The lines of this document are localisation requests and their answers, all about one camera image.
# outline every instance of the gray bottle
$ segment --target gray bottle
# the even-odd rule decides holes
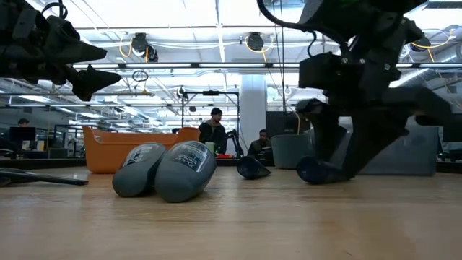
[[[154,142],[132,149],[113,176],[113,188],[117,195],[135,197],[154,191],[157,167],[166,152],[165,146]]]
[[[165,154],[154,186],[165,201],[186,202],[205,189],[215,169],[217,161],[205,144],[182,142]]]

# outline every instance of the red object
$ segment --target red object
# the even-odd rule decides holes
[[[232,155],[217,155],[217,159],[231,159]]]

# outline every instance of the dark jacket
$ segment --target dark jacket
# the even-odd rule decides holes
[[[227,135],[225,128],[221,124],[214,126],[212,120],[208,120],[199,126],[199,131],[201,132],[199,136],[201,143],[213,142],[215,143],[216,153],[226,153]]]
[[[258,154],[264,147],[271,147],[271,141],[268,140],[265,144],[262,144],[260,140],[253,141],[248,148],[247,156],[258,157]]]

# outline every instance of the bottle label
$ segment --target bottle label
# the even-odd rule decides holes
[[[130,165],[132,163],[140,163],[147,161],[149,156],[147,156],[153,149],[159,148],[158,144],[142,144],[135,149],[131,150],[128,154],[125,162],[122,164],[122,168]]]
[[[171,160],[186,165],[199,173],[204,168],[209,156],[210,151],[205,145],[198,142],[187,142],[174,148]]]

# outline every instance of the black beanie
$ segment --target black beanie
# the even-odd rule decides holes
[[[215,115],[222,115],[223,111],[219,108],[213,108],[212,111],[210,112],[210,116],[215,116]]]

